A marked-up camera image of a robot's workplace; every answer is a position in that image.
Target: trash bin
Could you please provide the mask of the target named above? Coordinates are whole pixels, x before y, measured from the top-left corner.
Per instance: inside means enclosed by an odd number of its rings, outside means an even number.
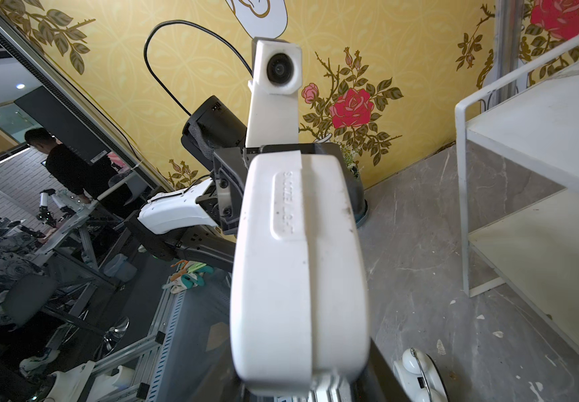
[[[126,255],[117,254],[104,266],[103,272],[108,277],[116,277],[122,282],[128,282],[133,279],[138,269],[128,261]]]

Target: camera lens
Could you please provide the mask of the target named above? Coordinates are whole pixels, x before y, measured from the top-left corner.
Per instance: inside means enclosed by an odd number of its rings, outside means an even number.
[[[294,65],[285,53],[277,53],[267,63],[267,78],[274,84],[287,84],[294,74]]]

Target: gray marble floor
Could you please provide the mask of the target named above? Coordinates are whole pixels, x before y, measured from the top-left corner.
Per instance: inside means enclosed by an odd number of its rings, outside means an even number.
[[[474,229],[560,186],[471,145],[469,188]],[[359,236],[372,334],[389,363],[408,347],[427,352],[454,402],[579,401],[579,356],[508,285],[473,298],[461,290],[454,147],[373,186],[366,199]],[[473,286],[495,277],[479,257],[471,261]]]

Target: floral wallpaper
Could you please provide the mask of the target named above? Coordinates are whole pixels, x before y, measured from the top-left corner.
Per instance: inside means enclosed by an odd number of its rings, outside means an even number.
[[[71,65],[80,75],[84,74],[82,55],[91,50],[85,45],[86,35],[79,28],[95,19],[85,19],[69,26],[73,21],[70,15],[54,8],[44,12],[39,0],[0,0],[0,12],[40,53],[44,54],[43,45],[54,44],[62,56],[70,50],[68,58]]]
[[[144,65],[151,29],[164,20],[190,20],[227,39],[246,60],[252,36],[297,43],[303,50],[299,139],[341,144],[367,187],[454,139],[454,105],[475,90],[477,66],[487,59],[476,45],[492,48],[494,29],[485,27],[493,18],[481,5],[472,0],[0,0],[0,11],[172,188],[188,185],[191,173],[199,177],[206,170],[181,146],[186,114]],[[464,33],[472,50],[466,50],[458,74],[456,44]],[[189,110],[214,94],[247,121],[251,76],[215,38],[188,26],[168,26],[154,36],[149,61]]]
[[[300,124],[299,131],[311,133],[314,142],[332,140],[341,147],[348,147],[352,154],[358,156],[363,156],[364,151],[369,152],[373,156],[372,165],[376,166],[381,161],[381,155],[389,152],[390,141],[401,136],[390,137],[384,131],[379,132],[376,120],[382,115],[372,111],[376,107],[383,112],[389,99],[400,99],[403,94],[399,88],[390,87],[392,78],[373,85],[367,78],[361,77],[370,66],[362,65],[359,50],[354,53],[354,59],[350,48],[345,48],[343,52],[347,67],[341,68],[339,64],[335,69],[330,59],[325,63],[315,53],[316,59],[326,70],[325,77],[331,79],[331,86],[327,98],[325,94],[319,96],[318,86],[313,82],[303,89],[301,95],[314,112],[302,116],[305,123]]]
[[[579,0],[535,0],[524,4],[519,58],[525,62],[579,35]],[[528,74],[528,86],[579,60],[579,46]]]
[[[493,20],[487,24],[489,25],[487,29],[494,28],[494,25],[491,25],[491,23],[494,24],[494,13],[488,11],[486,4],[482,4],[481,10],[484,12],[484,16],[480,17],[473,35],[469,37],[468,33],[464,33],[462,42],[457,44],[462,52],[456,60],[458,62],[457,71],[465,63],[467,63],[466,68],[470,68],[476,61],[480,61],[475,54],[482,49],[480,44],[482,35],[478,34],[478,31],[482,30],[483,23]],[[539,57],[577,35],[579,35],[579,0],[526,0],[523,9],[518,66]],[[517,91],[523,91],[539,80],[557,73],[578,60],[579,46],[529,73],[526,79],[518,80],[516,83]],[[490,49],[477,78],[477,88],[494,81],[495,77],[491,73],[492,68],[493,49]],[[484,99],[482,111],[487,110],[488,107],[488,100]]]

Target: white cartoon face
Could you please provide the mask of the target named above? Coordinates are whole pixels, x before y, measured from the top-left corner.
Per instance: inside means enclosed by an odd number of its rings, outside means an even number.
[[[277,38],[287,28],[285,0],[225,0],[252,38]]]

